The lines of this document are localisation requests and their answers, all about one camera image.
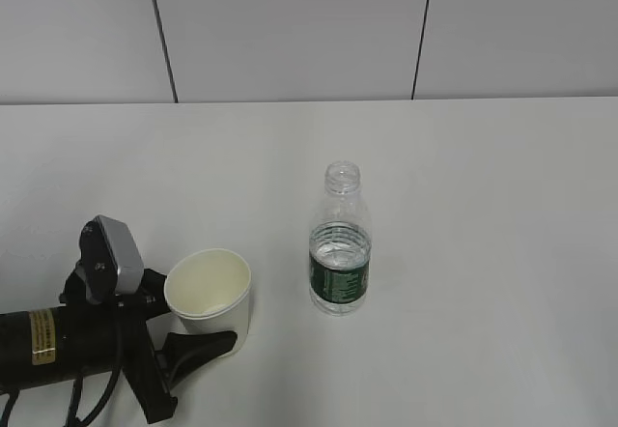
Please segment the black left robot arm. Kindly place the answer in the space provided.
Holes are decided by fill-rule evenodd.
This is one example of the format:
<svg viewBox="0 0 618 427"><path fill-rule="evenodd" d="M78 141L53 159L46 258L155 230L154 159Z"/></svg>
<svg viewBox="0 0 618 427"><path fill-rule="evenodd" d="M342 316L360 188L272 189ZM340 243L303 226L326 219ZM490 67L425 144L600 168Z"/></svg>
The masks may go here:
<svg viewBox="0 0 618 427"><path fill-rule="evenodd" d="M169 313L164 275L145 270L132 295L90 304L85 286L70 275L60 306L7 313L1 317L1 392L8 401L1 415L8 425L19 393L72 381L66 423L89 426L125 377L146 421L173 417L178 406L171 390L193 371L230 353L238 336L170 332L156 349L150 319Z"/></svg>

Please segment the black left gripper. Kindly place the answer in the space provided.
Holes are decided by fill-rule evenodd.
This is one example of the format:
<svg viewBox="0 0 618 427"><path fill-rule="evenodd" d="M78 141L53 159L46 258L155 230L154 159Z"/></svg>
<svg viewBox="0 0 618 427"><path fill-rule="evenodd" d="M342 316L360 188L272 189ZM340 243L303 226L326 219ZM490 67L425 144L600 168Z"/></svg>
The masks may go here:
<svg viewBox="0 0 618 427"><path fill-rule="evenodd" d="M204 334L170 332L156 352L147 321L171 312L164 296L165 280L165 275L144 269L134 294L115 297L101 307L105 312L104 324L112 328L111 375L95 407L80 419L77 409L86 374L84 368L80 370L73 383L68 424L90 424L96 420L121 374L125 375L148 423L169 419L178 405L170 388L234 349L238 335L232 330Z"/></svg>

